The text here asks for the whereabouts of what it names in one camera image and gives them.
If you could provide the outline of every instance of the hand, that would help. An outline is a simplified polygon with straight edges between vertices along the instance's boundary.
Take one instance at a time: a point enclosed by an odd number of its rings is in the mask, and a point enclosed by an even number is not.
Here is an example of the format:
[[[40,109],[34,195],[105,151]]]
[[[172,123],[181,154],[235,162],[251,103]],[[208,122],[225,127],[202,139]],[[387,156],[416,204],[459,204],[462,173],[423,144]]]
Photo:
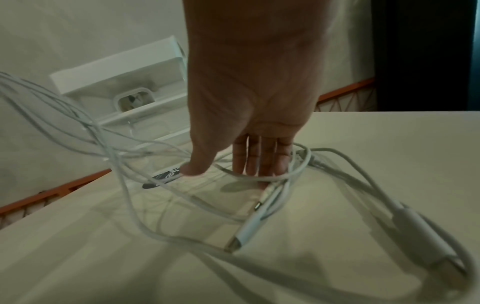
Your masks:
[[[286,172],[319,96],[328,1],[184,0],[191,160],[204,173],[233,143],[233,171]]]

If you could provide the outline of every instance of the wall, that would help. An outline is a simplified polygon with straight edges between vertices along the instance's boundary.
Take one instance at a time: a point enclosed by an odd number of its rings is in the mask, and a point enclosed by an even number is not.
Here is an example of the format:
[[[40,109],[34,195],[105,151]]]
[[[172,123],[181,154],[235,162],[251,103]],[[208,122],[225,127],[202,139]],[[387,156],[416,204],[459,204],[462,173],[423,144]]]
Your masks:
[[[188,51],[181,0],[2,0],[0,70],[54,89],[52,72],[170,35]],[[373,75],[370,2],[344,0],[331,29],[322,92]],[[4,102],[0,147],[0,206],[106,167],[53,145]]]

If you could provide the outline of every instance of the orange trim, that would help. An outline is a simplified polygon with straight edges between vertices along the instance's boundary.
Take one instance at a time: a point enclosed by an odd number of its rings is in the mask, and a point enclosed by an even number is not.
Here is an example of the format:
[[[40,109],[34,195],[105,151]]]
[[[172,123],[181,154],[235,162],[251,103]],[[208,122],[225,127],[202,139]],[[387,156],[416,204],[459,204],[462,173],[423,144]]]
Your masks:
[[[349,86],[340,88],[335,91],[331,91],[329,93],[323,94],[318,98],[318,102],[316,103],[317,105],[322,104],[324,102],[330,101],[335,98],[339,98],[344,95],[348,95],[350,93],[353,93],[357,90],[364,89],[364,88],[369,88],[374,86],[375,84],[375,78],[370,78],[367,80],[363,80],[354,84],[351,84]]]
[[[0,207],[0,216],[3,216],[4,214],[9,213],[9,212],[14,211],[14,210],[22,209],[24,207],[27,207],[28,205],[35,204],[35,203],[38,203],[38,202],[41,202],[41,201],[44,201],[44,200],[48,200],[49,198],[52,198],[52,197],[57,197],[57,196],[64,197],[64,196],[70,194],[71,192],[73,192],[76,187],[78,187],[80,185],[88,184],[88,183],[104,176],[105,174],[107,174],[109,172],[111,172],[110,169],[100,171],[100,172],[94,173],[92,175],[74,180],[70,183],[66,183],[66,184],[64,184],[60,187],[53,188],[51,190],[47,190],[47,191],[44,191],[44,192],[40,192],[37,195],[30,196],[30,197],[24,198],[22,200],[16,201],[15,203],[9,204],[7,206]]]

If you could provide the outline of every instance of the tangled cable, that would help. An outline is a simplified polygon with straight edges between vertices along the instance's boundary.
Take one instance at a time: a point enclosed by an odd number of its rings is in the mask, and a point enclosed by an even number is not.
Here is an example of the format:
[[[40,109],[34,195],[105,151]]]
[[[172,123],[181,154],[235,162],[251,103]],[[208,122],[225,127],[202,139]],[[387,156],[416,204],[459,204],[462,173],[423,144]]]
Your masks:
[[[18,91],[15,89],[16,87],[26,89],[25,91],[31,97],[48,105],[53,111],[59,112],[60,114],[80,123],[86,130],[86,132],[89,134],[90,138],[84,138],[65,131],[44,118],[36,110],[32,109],[30,106],[28,106],[24,102],[21,102],[20,99],[17,98]],[[280,271],[258,265],[248,259],[236,257],[234,254],[225,252],[224,250],[201,243],[199,241],[182,237],[162,235],[153,232],[139,219],[134,209],[132,198],[130,196],[129,189],[125,181],[125,177],[140,183],[153,183],[155,185],[158,185],[172,192],[173,194],[185,199],[186,201],[194,204],[198,208],[206,212],[213,213],[217,216],[223,217],[227,220],[243,222],[247,220],[247,216],[229,214],[225,211],[218,210],[211,205],[199,200],[197,197],[190,196],[167,185],[166,182],[168,182],[174,177],[163,180],[156,180],[150,177],[148,174],[145,174],[144,172],[133,168],[126,162],[126,160],[128,159],[137,159],[152,155],[171,156],[171,152],[142,149],[135,150],[115,147],[108,142],[106,134],[115,134],[117,136],[125,137],[139,143],[150,143],[155,145],[168,146],[169,148],[176,151],[176,156],[180,156],[183,159],[188,160],[190,157],[190,152],[185,149],[166,142],[160,142],[155,140],[141,140],[105,128],[99,125],[98,122],[96,122],[95,119],[92,118],[92,116],[88,112],[76,106],[73,102],[69,101],[68,98],[64,96],[59,96],[52,91],[35,83],[32,83],[28,80],[24,80],[4,72],[0,72],[0,98],[3,98],[27,122],[29,122],[40,133],[42,133],[44,136],[46,136],[48,139],[55,142],[56,144],[76,153],[107,158],[110,162],[113,173],[118,178],[119,185],[124,195],[126,207],[130,214],[130,217],[135,226],[137,226],[138,229],[146,236],[159,241],[164,241],[174,244],[176,246],[180,246],[185,250],[193,251],[195,253],[208,254],[214,258],[225,261],[231,265],[243,269],[255,276],[258,276],[290,290],[309,295],[314,299],[320,301],[337,304],[380,304],[388,302],[383,299],[341,291],[338,289],[321,286],[302,278],[292,277]],[[69,146],[56,138],[54,135],[52,135],[39,122],[42,122],[52,127],[53,129],[60,131],[79,141],[94,145],[98,147],[101,152],[81,150]],[[280,176],[250,177],[236,174],[220,165],[220,163],[222,163],[222,161],[227,155],[223,155],[222,157],[217,158],[215,160],[214,166],[239,180],[275,182],[276,194],[275,196],[273,196],[272,194],[272,196],[270,197],[272,202],[271,204],[269,204],[267,212],[262,217],[262,219],[266,219],[269,216],[273,215],[275,212],[279,211],[285,205],[291,184],[307,168],[307,166],[320,170],[325,170],[325,168],[328,168],[328,166],[323,164],[320,159],[313,154],[313,152],[331,152],[342,157],[362,175],[362,177],[368,182],[368,184],[356,180],[349,175],[347,176],[351,179],[354,179],[357,183],[361,184],[364,191],[377,197],[383,204],[385,204],[385,206],[393,214],[394,224],[397,226],[400,232],[402,232],[406,237],[412,240],[412,243],[414,245],[413,250],[415,250],[415,252],[422,258],[426,265],[432,265],[434,263],[438,263],[441,260],[447,259],[454,263],[457,267],[465,271],[468,278],[468,284],[464,292],[456,299],[455,303],[476,303],[478,300],[480,300],[479,266],[477,264],[477,261],[472,257],[468,250],[466,250],[463,245],[461,245],[453,236],[451,236],[448,232],[444,231],[441,227],[433,223],[428,218],[419,215],[412,209],[408,208],[405,204],[390,198],[363,169],[361,169],[353,160],[351,160],[343,153],[331,148],[310,149],[302,144],[295,143],[294,145],[298,147],[298,149],[292,153],[292,158],[288,166],[287,173]]]

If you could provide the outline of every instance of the table surface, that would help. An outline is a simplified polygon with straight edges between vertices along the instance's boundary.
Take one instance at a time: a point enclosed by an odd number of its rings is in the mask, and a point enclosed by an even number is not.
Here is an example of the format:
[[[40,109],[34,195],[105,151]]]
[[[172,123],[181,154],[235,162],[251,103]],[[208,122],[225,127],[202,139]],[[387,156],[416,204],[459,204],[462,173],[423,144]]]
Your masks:
[[[349,155],[392,197],[478,254],[479,139],[480,113],[314,113],[296,141]],[[359,176],[340,158],[322,156]],[[238,228],[162,189],[128,185],[139,217],[157,232],[222,247]],[[260,192],[214,170],[171,185],[238,212]],[[143,236],[112,174],[1,230],[0,244],[4,303],[313,302]],[[421,301],[448,293],[418,264],[378,201],[313,169],[237,254],[318,284],[382,298]]]

